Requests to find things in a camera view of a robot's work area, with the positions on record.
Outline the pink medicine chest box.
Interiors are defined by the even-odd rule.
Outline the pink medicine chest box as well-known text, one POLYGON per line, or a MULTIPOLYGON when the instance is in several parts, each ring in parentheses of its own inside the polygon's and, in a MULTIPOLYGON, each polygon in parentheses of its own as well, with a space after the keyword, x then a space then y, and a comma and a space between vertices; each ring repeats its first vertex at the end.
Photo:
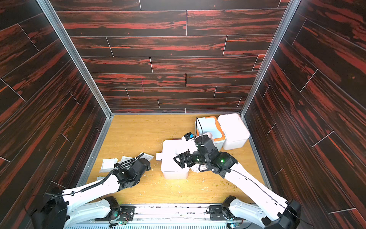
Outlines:
POLYGON ((161 161, 161 171, 167 180, 187 179, 189 171, 195 173, 206 172, 205 165, 199 164, 199 159, 193 160, 192 167, 187 166, 183 156, 189 156, 203 144, 202 136, 198 140, 193 133, 185 134, 181 139, 166 140, 163 142, 163 151, 156 154, 156 160, 161 161))

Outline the white orange handled box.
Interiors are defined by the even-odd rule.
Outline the white orange handled box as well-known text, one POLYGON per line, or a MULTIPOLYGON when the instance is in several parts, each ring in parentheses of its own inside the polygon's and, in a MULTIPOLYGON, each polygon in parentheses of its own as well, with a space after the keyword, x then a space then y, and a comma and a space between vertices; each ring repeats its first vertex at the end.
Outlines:
POLYGON ((215 147, 220 151, 226 140, 225 134, 215 116, 196 118, 196 135, 207 134, 215 147))

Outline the white pink first aid box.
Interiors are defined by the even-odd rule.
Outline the white pink first aid box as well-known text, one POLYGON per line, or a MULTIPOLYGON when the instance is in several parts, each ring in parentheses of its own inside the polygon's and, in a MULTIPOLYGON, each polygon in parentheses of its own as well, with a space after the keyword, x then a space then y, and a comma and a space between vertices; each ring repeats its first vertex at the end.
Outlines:
POLYGON ((250 133, 239 114, 220 115, 218 122, 226 137, 223 144, 225 150, 242 148, 245 145, 250 133))

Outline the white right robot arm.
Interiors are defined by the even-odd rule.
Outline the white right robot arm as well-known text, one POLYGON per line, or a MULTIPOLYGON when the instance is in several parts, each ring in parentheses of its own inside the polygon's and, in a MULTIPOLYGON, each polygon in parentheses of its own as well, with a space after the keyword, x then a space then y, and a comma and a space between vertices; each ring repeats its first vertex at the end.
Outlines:
POLYGON ((181 168, 203 165, 243 191, 254 204, 229 196, 222 203, 222 214, 228 220, 245 219, 262 229, 296 229, 300 224, 301 205, 277 195, 254 178, 227 152, 220 152, 207 135, 182 137, 183 153, 173 160, 181 168))

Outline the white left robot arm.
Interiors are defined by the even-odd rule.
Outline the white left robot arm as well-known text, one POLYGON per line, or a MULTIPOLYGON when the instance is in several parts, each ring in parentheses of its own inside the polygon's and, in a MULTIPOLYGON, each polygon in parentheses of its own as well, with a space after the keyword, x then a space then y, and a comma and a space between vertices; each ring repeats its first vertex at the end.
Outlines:
POLYGON ((132 188, 151 169, 148 159, 139 155, 116 163, 109 174, 95 182, 73 189, 55 187, 41 194, 31 211, 35 229, 65 229, 92 219, 118 220, 121 208, 113 193, 132 188))

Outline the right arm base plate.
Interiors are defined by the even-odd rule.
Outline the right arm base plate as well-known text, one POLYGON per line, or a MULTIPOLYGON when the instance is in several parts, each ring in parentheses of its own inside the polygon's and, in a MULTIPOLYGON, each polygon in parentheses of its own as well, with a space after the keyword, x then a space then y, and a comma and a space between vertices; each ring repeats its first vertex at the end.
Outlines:
POLYGON ((210 205, 206 209, 206 212, 209 214, 210 221, 224 221, 224 220, 228 220, 224 216, 224 214, 222 212, 222 206, 221 206, 221 204, 210 205))

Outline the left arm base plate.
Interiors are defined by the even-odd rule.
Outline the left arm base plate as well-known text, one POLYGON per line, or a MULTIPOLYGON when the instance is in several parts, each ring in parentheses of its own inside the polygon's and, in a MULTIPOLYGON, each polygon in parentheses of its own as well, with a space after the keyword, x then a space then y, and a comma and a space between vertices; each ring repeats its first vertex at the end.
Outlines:
POLYGON ((111 210, 106 217, 95 219, 97 222, 127 222, 132 221, 135 213, 135 206, 120 205, 118 210, 111 210))

